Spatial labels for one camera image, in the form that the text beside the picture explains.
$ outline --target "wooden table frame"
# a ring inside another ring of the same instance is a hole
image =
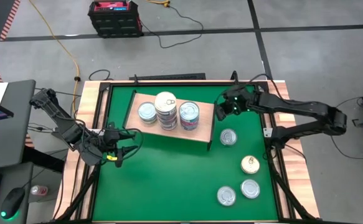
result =
[[[247,82],[248,80],[240,80],[241,83]],[[275,88],[269,81],[257,81],[260,83],[264,83],[268,91],[270,93],[276,94]],[[153,83],[157,83],[158,85],[172,85],[177,83],[177,85],[201,85],[201,84],[226,84],[232,85],[234,83],[233,80],[140,80],[140,86],[143,85],[153,85]],[[289,99],[288,91],[286,89],[285,81],[275,81],[282,97],[284,99]],[[134,81],[122,80],[122,81],[90,81],[85,82],[83,87],[83,93],[80,100],[77,118],[84,120],[86,122],[86,126],[88,128],[102,128],[103,124],[105,124],[105,114],[108,109],[109,102],[108,91],[105,90],[109,85],[135,85]],[[263,120],[265,120],[266,127],[271,127],[271,125],[276,124],[277,126],[291,127],[295,126],[295,117],[292,114],[285,113],[275,113],[275,114],[264,114]],[[288,145],[294,147],[295,149],[303,152],[301,143],[299,140],[290,140],[288,141]],[[58,215],[54,218],[57,218],[63,214],[65,209],[70,205],[71,200],[75,198],[78,194],[80,187],[83,181],[86,180],[89,173],[92,171],[92,168],[89,169],[85,163],[80,160],[77,166],[77,161],[79,158],[79,154],[77,151],[68,151],[67,160],[64,168],[64,195],[62,196],[62,203],[60,204],[62,186],[61,184],[59,189],[59,194],[57,198],[57,203],[55,205],[55,210],[57,210],[58,206],[59,212]],[[287,179],[287,183],[290,186],[291,191],[296,196],[296,198],[301,202],[301,204],[307,209],[307,211],[315,217],[319,217],[318,209],[316,206],[313,189],[311,187],[310,178],[308,175],[308,170],[304,159],[295,153],[292,150],[289,150],[286,147],[282,151],[278,151],[278,156],[274,160],[277,170],[282,175],[282,178]],[[90,187],[88,192],[85,195],[83,203],[79,206],[78,210],[72,215],[72,219],[77,217],[77,219],[88,219],[92,216],[92,210],[90,209],[90,204],[94,203],[92,198],[92,193],[95,191]],[[275,195],[279,195],[279,199],[276,196],[276,204],[277,213],[279,217],[283,218],[294,218],[295,211],[293,211],[291,204],[286,199],[283,191],[280,189],[280,186],[275,187]]]

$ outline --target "metal can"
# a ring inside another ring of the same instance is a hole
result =
[[[32,195],[45,196],[49,192],[49,188],[46,186],[35,185],[31,188]]]
[[[188,131],[198,127],[199,122],[199,107],[196,103],[187,101],[180,108],[180,123],[181,126]]]
[[[235,203],[237,194],[229,186],[223,186],[217,191],[217,200],[224,206],[231,206]]]
[[[241,191],[245,197],[254,199],[260,194],[260,187],[256,181],[247,179],[242,182]]]
[[[145,102],[138,107],[138,116],[146,124],[152,124],[156,121],[156,111],[153,103]]]
[[[260,163],[254,156],[245,156],[242,159],[241,168],[247,174],[255,174],[260,168]]]
[[[176,97],[170,92],[161,92],[155,97],[154,107],[163,130],[173,130],[177,126]]]
[[[224,129],[220,134],[220,142],[224,146],[232,146],[237,142],[237,133],[233,129]]]

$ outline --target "computer mouse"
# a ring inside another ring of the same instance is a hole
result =
[[[1,204],[0,215],[3,219],[13,217],[21,206],[25,196],[25,190],[22,187],[12,189]]]

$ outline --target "green mat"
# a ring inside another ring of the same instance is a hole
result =
[[[113,89],[108,122],[120,128],[133,90],[156,95],[170,91],[179,99],[213,103],[227,86],[116,86]],[[220,132],[232,128],[237,143],[225,147]],[[122,141],[119,146],[137,144]],[[246,112],[215,122],[213,143],[206,151],[204,142],[144,134],[142,148],[121,168],[106,163],[100,171],[93,221],[221,221],[277,220],[268,163],[263,159],[260,117]],[[253,155],[260,170],[253,175],[240,168],[243,157]],[[245,198],[240,184],[253,179],[260,185],[256,199]],[[224,207],[217,190],[231,186],[236,202]]]

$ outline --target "concrete floor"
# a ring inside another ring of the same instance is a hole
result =
[[[58,35],[94,34],[87,17],[88,0],[35,0]],[[151,30],[198,29],[174,11],[142,0],[139,13]],[[260,27],[338,26],[363,24],[363,0],[254,0]],[[205,28],[252,28],[246,0],[172,1],[181,14],[201,21]],[[49,35],[44,23],[26,0],[16,14],[9,37]],[[263,33],[273,78],[286,80],[290,97],[337,105],[363,95],[363,29]],[[172,44],[194,37],[163,37]],[[233,70],[249,79],[264,72],[254,33],[206,34],[189,44],[160,49],[157,37],[138,39],[64,40],[80,65],[82,80],[98,69],[111,78],[205,72],[208,79],[228,79]],[[5,82],[35,79],[37,87],[71,92],[75,68],[55,41],[0,42],[0,74]],[[71,96],[59,95],[70,109]],[[341,107],[349,119],[363,116],[355,101]],[[54,127],[41,111],[32,110],[31,122]],[[297,117],[298,123],[307,122]],[[349,122],[347,134],[336,137],[340,148],[363,157],[363,129]],[[44,152],[63,143],[46,134],[31,133]],[[340,155],[328,136],[302,139],[319,212],[324,220],[363,223],[363,160]],[[60,177],[52,178],[59,182]],[[30,205],[28,223],[47,221],[55,200]]]

